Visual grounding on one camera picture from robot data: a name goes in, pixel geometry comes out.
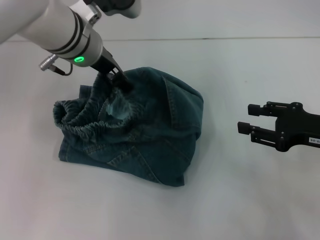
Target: green light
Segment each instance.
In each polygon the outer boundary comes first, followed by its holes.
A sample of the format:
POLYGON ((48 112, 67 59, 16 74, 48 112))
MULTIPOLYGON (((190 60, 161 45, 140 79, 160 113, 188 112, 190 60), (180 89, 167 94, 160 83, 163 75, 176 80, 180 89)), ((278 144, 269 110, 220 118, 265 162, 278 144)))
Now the green light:
POLYGON ((78 56, 78 57, 76 57, 76 58, 74 59, 74 61, 75 61, 76 63, 83 62, 84 60, 85 60, 85 58, 84 58, 83 56, 78 56))

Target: black cable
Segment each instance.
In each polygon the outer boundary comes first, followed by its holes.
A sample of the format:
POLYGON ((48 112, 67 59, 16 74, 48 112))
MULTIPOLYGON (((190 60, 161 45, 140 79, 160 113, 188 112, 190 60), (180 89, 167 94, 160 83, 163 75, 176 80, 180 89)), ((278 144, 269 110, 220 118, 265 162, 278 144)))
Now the black cable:
POLYGON ((65 76, 70 76, 72 74, 72 71, 74 70, 74 65, 70 63, 70 71, 68 73, 65 73, 65 76))
POLYGON ((70 63, 70 71, 69 71, 68 73, 65 73, 64 71, 62 71, 60 68, 58 68, 58 67, 55 66, 55 65, 51 65, 51 66, 49 67, 49 69, 50 69, 52 72, 54 72, 54 73, 56 73, 56 74, 59 74, 59 75, 61 75, 61 76, 70 76, 70 75, 72 74, 72 71, 73 71, 73 69, 74 69, 74 66, 73 66, 72 63, 70 63))

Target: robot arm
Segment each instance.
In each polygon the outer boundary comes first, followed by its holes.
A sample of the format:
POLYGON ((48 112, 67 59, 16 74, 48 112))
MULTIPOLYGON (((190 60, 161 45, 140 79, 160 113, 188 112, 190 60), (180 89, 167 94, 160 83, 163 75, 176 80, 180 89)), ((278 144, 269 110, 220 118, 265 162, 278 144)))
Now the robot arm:
POLYGON ((79 0, 68 7, 61 0, 0 0, 0 14, 12 11, 11 14, 19 16, 14 23, 10 23, 10 27, 0 24, 0 32, 3 32, 0 39, 4 41, 19 31, 19 35, 52 53, 40 64, 43 71, 50 69, 59 74, 64 73, 53 66, 57 58, 79 67, 92 67, 104 74, 114 68, 121 71, 112 55, 104 48, 100 35, 93 29, 102 15, 97 4, 108 15, 120 13, 135 18, 141 11, 140 1, 79 0))

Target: jeans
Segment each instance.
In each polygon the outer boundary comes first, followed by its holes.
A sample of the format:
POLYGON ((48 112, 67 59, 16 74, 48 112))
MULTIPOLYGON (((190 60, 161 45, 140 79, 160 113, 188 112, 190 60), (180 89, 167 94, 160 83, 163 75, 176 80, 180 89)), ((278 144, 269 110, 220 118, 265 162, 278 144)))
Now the jeans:
POLYGON ((123 91, 98 74, 79 98, 57 101, 54 122, 64 134, 59 159, 183 186, 200 137, 203 98, 183 81, 142 67, 126 71, 123 91))

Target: white background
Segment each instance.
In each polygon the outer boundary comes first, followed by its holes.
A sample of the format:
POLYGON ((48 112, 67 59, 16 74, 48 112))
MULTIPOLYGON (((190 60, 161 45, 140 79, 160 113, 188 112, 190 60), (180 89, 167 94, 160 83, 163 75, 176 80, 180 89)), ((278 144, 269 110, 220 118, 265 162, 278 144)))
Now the white background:
POLYGON ((275 118, 247 112, 267 101, 320 114, 320 39, 296 38, 320 36, 319 1, 142 4, 139 18, 104 17, 96 29, 124 70, 150 66, 202 94, 186 185, 59 161, 53 105, 96 72, 42 72, 48 53, 14 37, 0 46, 0 239, 318 240, 320 149, 277 152, 238 134, 237 122, 274 130, 275 118))

